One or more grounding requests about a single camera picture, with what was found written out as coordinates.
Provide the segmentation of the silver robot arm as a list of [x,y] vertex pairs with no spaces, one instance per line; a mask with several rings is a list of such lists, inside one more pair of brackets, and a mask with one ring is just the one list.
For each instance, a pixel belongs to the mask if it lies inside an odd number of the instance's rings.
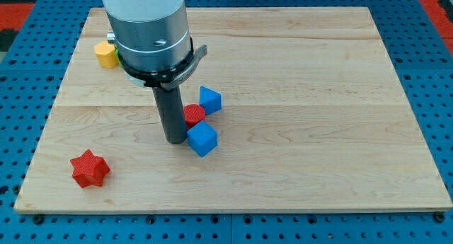
[[193,57],[185,0],[102,0],[126,73],[169,83]]

